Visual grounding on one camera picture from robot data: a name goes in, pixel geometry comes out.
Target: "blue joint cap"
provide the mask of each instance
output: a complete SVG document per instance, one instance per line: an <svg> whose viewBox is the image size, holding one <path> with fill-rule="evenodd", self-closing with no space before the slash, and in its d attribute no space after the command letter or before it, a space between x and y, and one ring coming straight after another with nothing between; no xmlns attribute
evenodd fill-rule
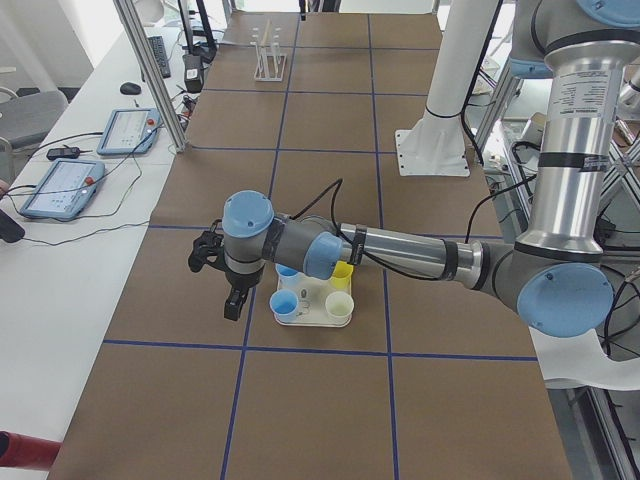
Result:
<svg viewBox="0 0 640 480"><path fill-rule="evenodd" d="M273 221L273 206L262 193L244 190L224 204L222 228L236 238L250 238L264 232Z"/></svg>
<svg viewBox="0 0 640 480"><path fill-rule="evenodd" d="M320 280L328 280L340 260L341 252L342 240L329 232L322 232L307 250L303 263L304 273Z"/></svg>
<svg viewBox="0 0 640 480"><path fill-rule="evenodd" d="M554 337L575 337L604 321L613 288L598 268L563 263L534 276L518 296L518 314L529 326Z"/></svg>
<svg viewBox="0 0 640 480"><path fill-rule="evenodd" d="M640 27L638 0L576 0L595 21L619 28Z"/></svg>
<svg viewBox="0 0 640 480"><path fill-rule="evenodd" d="M534 62L532 60L519 60L510 57L509 64L511 75L517 78L553 78L553 72L544 62Z"/></svg>

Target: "black keyboard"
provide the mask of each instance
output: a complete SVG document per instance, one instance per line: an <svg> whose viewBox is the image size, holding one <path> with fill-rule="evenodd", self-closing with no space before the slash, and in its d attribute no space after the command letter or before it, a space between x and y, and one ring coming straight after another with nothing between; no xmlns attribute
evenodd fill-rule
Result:
<svg viewBox="0 0 640 480"><path fill-rule="evenodd" d="M167 52L164 49L164 40L160 36L147 38L149 39L149 45L151 45L153 56L156 57L156 62L160 67L162 78L169 78L171 76L171 70L169 69L169 59L167 58Z"/></svg>

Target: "gray chair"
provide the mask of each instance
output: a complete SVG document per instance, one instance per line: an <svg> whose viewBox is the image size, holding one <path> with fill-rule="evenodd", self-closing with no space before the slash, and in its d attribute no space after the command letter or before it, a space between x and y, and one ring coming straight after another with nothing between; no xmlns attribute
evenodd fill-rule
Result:
<svg viewBox="0 0 640 480"><path fill-rule="evenodd" d="M13 181L14 150L42 142L69 103L59 90L18 97L14 91L0 87L0 93L9 97L0 103L0 148L9 163L11 178L7 180Z"/></svg>

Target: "brown table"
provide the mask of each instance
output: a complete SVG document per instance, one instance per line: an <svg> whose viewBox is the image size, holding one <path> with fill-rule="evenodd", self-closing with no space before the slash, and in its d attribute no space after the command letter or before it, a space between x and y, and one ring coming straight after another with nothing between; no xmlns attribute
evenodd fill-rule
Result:
<svg viewBox="0 0 640 480"><path fill-rule="evenodd" d="M252 79L267 17L282 83ZM497 300L360 267L347 327L282 327L267 267L230 322L224 276L187 268L232 193L293 213L337 177L340 221L464 235L482 169L401 178L394 154L422 115L436 17L236 13L226 39L49 478L570 478L528 330ZM499 241L491 206L474 234Z"/></svg>

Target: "yellow cup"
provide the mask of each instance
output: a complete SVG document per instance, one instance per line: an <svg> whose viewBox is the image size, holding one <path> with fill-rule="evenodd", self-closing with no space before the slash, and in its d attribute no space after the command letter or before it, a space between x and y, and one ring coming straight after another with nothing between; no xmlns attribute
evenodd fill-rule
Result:
<svg viewBox="0 0 640 480"><path fill-rule="evenodd" d="M349 265L346 262L338 262L336 264L336 268L333 270L333 274L331 275L329 282L333 288L344 290L349 287L352 274L353 265Z"/></svg>

